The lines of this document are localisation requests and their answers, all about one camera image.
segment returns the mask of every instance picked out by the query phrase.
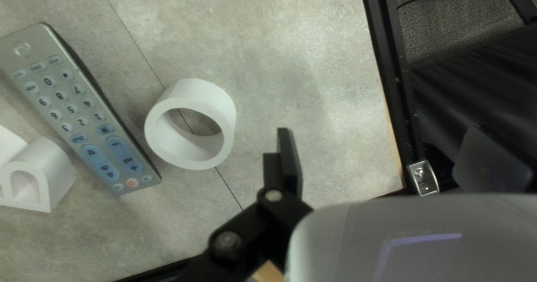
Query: screw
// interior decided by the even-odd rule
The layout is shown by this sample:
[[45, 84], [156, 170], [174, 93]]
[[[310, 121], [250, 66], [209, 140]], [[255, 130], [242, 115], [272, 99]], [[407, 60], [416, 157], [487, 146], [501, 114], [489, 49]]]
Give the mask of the screw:
[[416, 170], [416, 172], [414, 172], [414, 174], [418, 177], [423, 177], [423, 169], [418, 169]]
[[270, 189], [265, 192], [265, 198], [272, 202], [277, 203], [284, 197], [284, 194], [279, 189]]
[[214, 248], [219, 252], [230, 252], [241, 244], [241, 237], [234, 231], [223, 231], [214, 240]]
[[429, 190], [429, 184], [428, 183], [420, 183], [420, 189], [422, 189], [423, 191], [428, 191]]

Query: blue button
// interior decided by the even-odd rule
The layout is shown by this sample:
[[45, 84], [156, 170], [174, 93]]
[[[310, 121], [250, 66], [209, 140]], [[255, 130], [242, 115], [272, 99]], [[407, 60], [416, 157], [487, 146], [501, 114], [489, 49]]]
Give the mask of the blue button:
[[131, 149], [125, 141], [119, 136], [110, 136], [105, 141], [106, 147], [112, 152], [115, 157], [123, 157], [132, 154]]
[[72, 143], [81, 143], [81, 142], [87, 141], [88, 136], [85, 135], [84, 133], [78, 133], [78, 134], [72, 135], [69, 139]]
[[82, 157], [92, 165], [104, 163], [108, 161], [108, 158], [92, 144], [85, 144], [82, 146]]
[[103, 134], [109, 134], [114, 132], [114, 126], [110, 124], [104, 124], [97, 127], [97, 134], [103, 135]]
[[115, 182], [121, 176], [119, 174], [119, 171], [114, 167], [111, 162], [105, 162], [102, 164], [95, 165], [93, 167], [101, 177], [103, 177], [109, 182]]
[[123, 164], [125, 171], [133, 175], [138, 175], [143, 172], [143, 165], [136, 159], [134, 154], [120, 157], [118, 160]]

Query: gray tabletop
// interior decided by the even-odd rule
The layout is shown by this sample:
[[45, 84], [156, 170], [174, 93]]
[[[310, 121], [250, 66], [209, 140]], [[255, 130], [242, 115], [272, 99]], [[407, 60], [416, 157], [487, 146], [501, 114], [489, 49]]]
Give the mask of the gray tabletop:
[[[199, 253], [254, 201], [277, 127], [294, 131], [313, 207], [401, 188], [362, 0], [0, 0], [0, 19], [0, 35], [52, 25], [163, 176], [117, 198], [68, 151], [76, 181], [50, 214], [0, 207], [0, 281], [113, 281]], [[146, 114], [186, 77], [237, 106], [233, 150], [213, 169], [174, 167], [145, 144]], [[27, 141], [55, 135], [5, 76], [0, 110]]]

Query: white cylinder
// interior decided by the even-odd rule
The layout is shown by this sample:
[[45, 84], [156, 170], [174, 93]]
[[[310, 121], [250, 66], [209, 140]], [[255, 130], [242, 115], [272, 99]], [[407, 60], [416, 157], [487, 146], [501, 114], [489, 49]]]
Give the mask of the white cylinder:
[[[220, 127], [211, 136], [191, 134], [178, 127], [169, 110], [187, 108], [205, 114]], [[178, 167], [210, 169], [229, 155], [235, 137], [237, 109], [220, 87], [200, 79], [171, 83], [145, 119], [145, 139], [159, 157]]]

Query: silver remote control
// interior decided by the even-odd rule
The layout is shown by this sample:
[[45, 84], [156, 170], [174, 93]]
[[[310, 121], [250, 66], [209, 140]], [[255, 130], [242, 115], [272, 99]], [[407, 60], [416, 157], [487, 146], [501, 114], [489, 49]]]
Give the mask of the silver remote control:
[[0, 69], [115, 194], [161, 182], [84, 63], [49, 25], [0, 38]]

